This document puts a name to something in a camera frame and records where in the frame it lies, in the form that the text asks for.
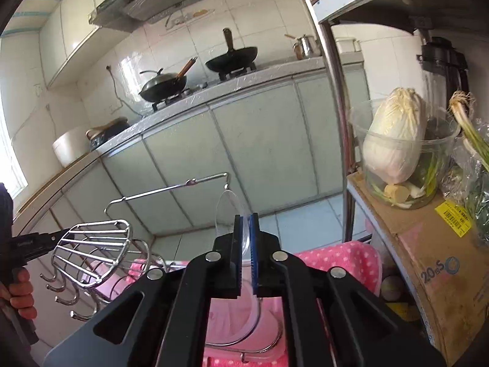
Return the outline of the left hand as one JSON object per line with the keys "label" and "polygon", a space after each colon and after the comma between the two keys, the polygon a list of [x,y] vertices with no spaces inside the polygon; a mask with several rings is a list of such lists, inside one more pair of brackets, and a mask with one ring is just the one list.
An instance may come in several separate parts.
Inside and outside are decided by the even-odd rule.
{"label": "left hand", "polygon": [[1,299],[6,300],[21,317],[31,321],[37,317],[33,291],[30,273],[25,268],[18,270],[14,283],[6,287],[1,283]]}

